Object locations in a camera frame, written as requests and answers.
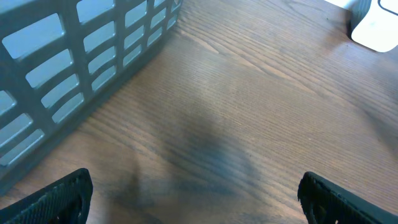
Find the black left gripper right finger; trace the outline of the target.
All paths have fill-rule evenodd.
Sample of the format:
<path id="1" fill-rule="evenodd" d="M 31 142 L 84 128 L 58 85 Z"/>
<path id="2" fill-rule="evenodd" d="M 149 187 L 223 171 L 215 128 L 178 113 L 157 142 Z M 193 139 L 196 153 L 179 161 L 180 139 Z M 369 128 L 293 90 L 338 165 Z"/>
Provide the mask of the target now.
<path id="1" fill-rule="evenodd" d="M 314 172 L 304 173 L 297 197 L 309 224 L 397 224 L 397 215 Z"/>

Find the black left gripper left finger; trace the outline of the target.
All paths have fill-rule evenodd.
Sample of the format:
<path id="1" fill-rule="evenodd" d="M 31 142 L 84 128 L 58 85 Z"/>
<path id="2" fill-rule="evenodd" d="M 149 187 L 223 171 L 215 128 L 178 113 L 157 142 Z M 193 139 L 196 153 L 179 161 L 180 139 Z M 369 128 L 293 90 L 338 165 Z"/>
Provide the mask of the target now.
<path id="1" fill-rule="evenodd" d="M 1 209 L 1 223 L 85 224 L 92 195 L 90 173 L 80 168 Z"/>

